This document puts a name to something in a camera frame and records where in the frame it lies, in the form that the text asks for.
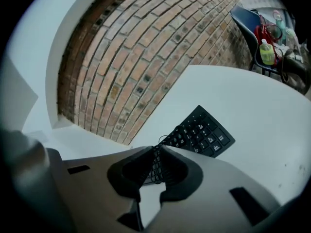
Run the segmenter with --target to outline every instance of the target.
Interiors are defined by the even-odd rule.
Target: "black keyboard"
[[[210,113],[198,105],[159,145],[185,149],[215,158],[234,142],[235,139],[229,132]],[[157,151],[159,145],[154,147],[153,168],[144,184],[164,182],[160,155]]]

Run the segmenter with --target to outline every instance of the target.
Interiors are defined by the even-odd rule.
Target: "white wall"
[[[10,65],[17,71],[15,74],[7,72],[1,91],[9,91],[5,98],[7,108],[24,105],[16,111],[23,118],[18,126],[15,111],[7,113],[9,129],[22,128],[23,133],[43,141],[45,147],[59,150],[63,159],[86,158],[129,148],[87,132],[57,115],[61,58],[75,26],[92,2],[94,0],[35,0],[15,28],[6,50]],[[21,76],[21,80],[17,81],[16,76]],[[28,86],[26,96],[16,95],[14,82]],[[37,95],[36,101],[29,99],[30,91]]]

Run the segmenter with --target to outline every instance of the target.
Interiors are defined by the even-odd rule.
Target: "black slot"
[[[83,171],[86,171],[86,170],[89,170],[89,166],[87,165],[83,165],[83,166],[75,166],[75,167],[71,167],[71,168],[68,168],[68,173],[69,174],[74,174],[74,173],[79,173],[79,172],[83,172]]]
[[[262,206],[245,190],[244,187],[237,187],[229,191],[238,203],[245,216],[252,226],[258,224],[268,217],[268,213]]]

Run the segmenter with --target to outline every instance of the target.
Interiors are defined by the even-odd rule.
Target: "chair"
[[[271,75],[271,72],[281,75],[281,73],[279,72],[279,68],[265,65],[261,59],[259,51],[259,43],[254,34],[255,28],[260,25],[259,15],[250,10],[244,9],[240,6],[235,6],[230,11],[230,14],[232,19],[235,21],[235,23],[241,30],[248,45],[248,48],[251,52],[252,61],[249,66],[249,70],[251,71],[253,65],[255,64],[261,67],[263,75],[265,75],[265,71],[269,72],[269,76]],[[303,89],[302,93],[306,94],[311,86],[311,71],[309,70],[309,68],[296,68],[293,66],[287,66],[284,67],[284,71],[294,73],[301,78],[301,80],[305,84],[305,88]]]

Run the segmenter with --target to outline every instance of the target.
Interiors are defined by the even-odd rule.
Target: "blue chair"
[[[238,25],[241,33],[243,34],[248,48],[252,55],[252,61],[249,66],[249,70],[252,70],[253,65],[257,65],[262,68],[262,74],[265,74],[265,71],[267,70],[269,72],[269,76],[272,73],[276,73],[280,75],[280,72],[271,66],[265,65],[262,62],[260,51],[259,51],[259,43],[254,35],[254,30],[257,26],[260,26],[260,17],[256,13],[241,8],[240,6],[235,6],[230,11],[232,19],[235,21],[235,23]]]

